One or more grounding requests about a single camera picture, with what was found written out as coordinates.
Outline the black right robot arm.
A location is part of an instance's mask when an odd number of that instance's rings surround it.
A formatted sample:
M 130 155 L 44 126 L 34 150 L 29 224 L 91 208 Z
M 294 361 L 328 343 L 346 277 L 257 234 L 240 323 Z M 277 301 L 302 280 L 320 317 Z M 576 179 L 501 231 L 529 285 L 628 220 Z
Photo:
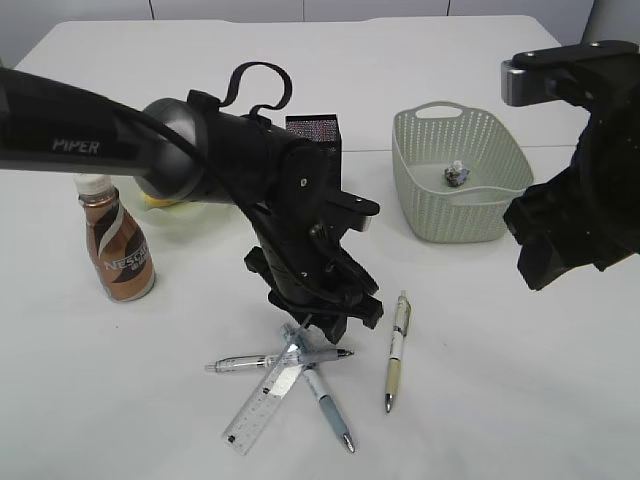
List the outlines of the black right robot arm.
M 528 187 L 503 215 L 528 287 L 638 254 L 638 44 L 600 40 L 517 53 L 501 65 L 501 96 L 514 107 L 564 101 L 589 113 L 569 165 Z

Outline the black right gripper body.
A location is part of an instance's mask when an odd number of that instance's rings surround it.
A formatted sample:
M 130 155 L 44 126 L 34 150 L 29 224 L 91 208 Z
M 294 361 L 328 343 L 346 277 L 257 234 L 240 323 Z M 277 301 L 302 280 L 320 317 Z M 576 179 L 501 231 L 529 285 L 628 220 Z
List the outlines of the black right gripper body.
M 574 268 L 604 271 L 639 252 L 638 240 L 625 245 L 596 218 L 578 175 L 569 169 L 527 188 L 511 201 L 503 220 L 520 246 L 518 271 L 535 291 Z

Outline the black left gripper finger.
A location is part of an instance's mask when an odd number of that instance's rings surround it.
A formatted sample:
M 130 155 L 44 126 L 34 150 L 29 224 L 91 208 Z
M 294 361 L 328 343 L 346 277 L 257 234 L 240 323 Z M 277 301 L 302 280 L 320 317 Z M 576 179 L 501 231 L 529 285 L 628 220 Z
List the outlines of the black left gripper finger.
M 330 343 L 337 344 L 347 330 L 347 322 L 345 315 L 325 316 L 319 321 L 319 328 Z

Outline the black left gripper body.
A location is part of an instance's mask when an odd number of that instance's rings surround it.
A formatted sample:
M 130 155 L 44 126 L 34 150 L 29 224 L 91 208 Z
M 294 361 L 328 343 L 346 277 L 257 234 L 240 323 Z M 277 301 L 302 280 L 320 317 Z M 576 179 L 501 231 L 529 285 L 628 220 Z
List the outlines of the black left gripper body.
M 259 245 L 245 256 L 247 269 L 269 286 L 268 300 L 298 324 L 319 327 L 325 316 L 345 315 L 373 329 L 383 314 L 378 284 L 340 244 L 346 232 L 326 220 L 326 199 L 287 212 L 242 204 Z

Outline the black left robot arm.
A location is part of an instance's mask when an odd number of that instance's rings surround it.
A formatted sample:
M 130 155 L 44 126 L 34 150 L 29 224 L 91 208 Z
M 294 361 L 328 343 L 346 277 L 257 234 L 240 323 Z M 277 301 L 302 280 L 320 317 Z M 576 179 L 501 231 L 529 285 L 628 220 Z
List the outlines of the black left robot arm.
M 374 328 L 377 283 L 342 247 L 380 211 L 340 185 L 340 151 L 274 125 L 255 105 L 228 112 L 244 68 L 224 98 L 193 90 L 143 110 L 28 74 L 1 72 L 1 166 L 5 170 L 129 176 L 158 199 L 232 203 L 258 245 L 247 269 L 269 301 L 332 343 L 347 322 Z

